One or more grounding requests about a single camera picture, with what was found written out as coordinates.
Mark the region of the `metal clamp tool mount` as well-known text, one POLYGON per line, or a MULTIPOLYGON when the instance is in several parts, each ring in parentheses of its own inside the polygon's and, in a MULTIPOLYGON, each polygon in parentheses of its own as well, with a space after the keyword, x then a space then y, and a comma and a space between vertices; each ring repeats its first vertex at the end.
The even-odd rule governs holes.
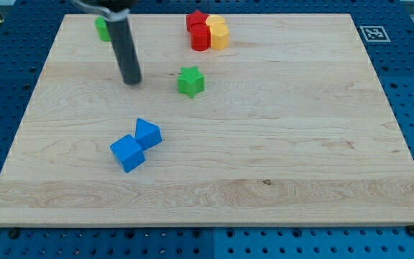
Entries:
POLYGON ((70 0, 71 4, 88 14, 96 14, 108 22, 117 22, 127 18, 130 8, 137 0, 70 0))

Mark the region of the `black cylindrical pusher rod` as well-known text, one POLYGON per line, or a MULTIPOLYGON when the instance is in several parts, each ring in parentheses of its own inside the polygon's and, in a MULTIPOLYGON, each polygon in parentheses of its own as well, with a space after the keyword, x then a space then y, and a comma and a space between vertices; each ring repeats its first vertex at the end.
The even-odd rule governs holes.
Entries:
POLYGON ((142 80, 142 74, 127 17, 118 21, 106 21, 106 26, 122 81, 126 85, 138 84, 142 80))

